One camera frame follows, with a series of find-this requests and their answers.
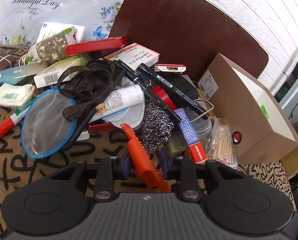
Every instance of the white cylindrical bottle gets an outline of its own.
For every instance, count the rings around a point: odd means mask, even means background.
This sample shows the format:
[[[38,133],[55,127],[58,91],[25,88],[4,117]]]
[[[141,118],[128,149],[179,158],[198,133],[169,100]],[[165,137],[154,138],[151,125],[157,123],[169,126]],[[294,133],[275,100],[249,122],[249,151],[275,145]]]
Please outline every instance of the white cylindrical bottle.
[[[89,123],[126,107],[137,105],[143,102],[143,100],[144,95],[139,85],[114,90],[103,102],[105,104],[106,111],[103,113],[96,112]]]

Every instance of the brown board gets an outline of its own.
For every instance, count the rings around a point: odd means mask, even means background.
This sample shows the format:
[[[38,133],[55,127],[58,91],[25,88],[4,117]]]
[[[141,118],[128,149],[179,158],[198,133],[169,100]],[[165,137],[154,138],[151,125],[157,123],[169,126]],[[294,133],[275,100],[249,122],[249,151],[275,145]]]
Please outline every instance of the brown board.
[[[218,52],[256,78],[268,63],[258,42],[205,0],[124,0],[109,36],[122,35],[160,53],[159,63],[186,65],[194,81]]]

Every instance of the gray ribbed panel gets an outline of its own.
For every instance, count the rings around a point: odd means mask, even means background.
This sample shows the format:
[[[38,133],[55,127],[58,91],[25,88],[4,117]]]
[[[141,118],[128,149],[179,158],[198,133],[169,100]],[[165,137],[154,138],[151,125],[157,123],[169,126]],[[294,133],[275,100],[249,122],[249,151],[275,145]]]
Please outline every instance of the gray ribbed panel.
[[[211,222],[196,204],[179,201],[173,193],[121,193],[110,203],[95,205],[75,228],[53,236],[18,233],[5,240],[288,240],[282,233],[267,237],[238,236]]]

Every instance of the white brick wall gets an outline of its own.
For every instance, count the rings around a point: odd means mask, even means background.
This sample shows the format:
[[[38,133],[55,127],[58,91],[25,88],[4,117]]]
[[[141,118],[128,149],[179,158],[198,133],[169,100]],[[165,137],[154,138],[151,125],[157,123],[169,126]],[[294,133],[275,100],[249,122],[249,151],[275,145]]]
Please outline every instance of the white brick wall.
[[[298,47],[298,0],[207,0],[247,30],[267,51],[259,80],[268,88]]]

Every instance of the black pen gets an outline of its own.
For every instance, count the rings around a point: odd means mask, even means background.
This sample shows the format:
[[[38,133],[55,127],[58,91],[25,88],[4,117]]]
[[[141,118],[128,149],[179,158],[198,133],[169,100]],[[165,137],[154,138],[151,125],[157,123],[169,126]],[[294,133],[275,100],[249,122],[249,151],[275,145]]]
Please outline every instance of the black pen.
[[[153,102],[158,103],[159,106],[165,110],[168,115],[170,116],[170,119],[175,122],[179,123],[181,122],[181,117],[178,116],[174,111],[171,110],[171,108],[162,101],[155,93],[151,91],[149,87],[147,87],[140,79],[135,75],[134,70],[132,70],[127,64],[125,64],[122,60],[114,60],[116,64],[119,64],[120,67],[125,69],[125,75],[128,79],[133,81],[135,84],[139,85],[142,89],[142,91],[147,95],[150,99],[153,100]]]
[[[176,88],[173,84],[171,84],[168,80],[154,72],[151,68],[149,68],[147,65],[141,63],[138,67],[139,71],[144,74],[146,77],[149,79],[153,80],[156,82],[158,85],[161,85],[166,92],[173,93],[178,96],[180,100],[183,101],[192,111],[195,111],[198,115],[203,114],[206,112],[206,110],[193,101],[189,96],[187,96],[185,93],[180,91],[178,88]],[[204,120],[207,120],[209,117],[208,114],[203,115],[201,118]]]

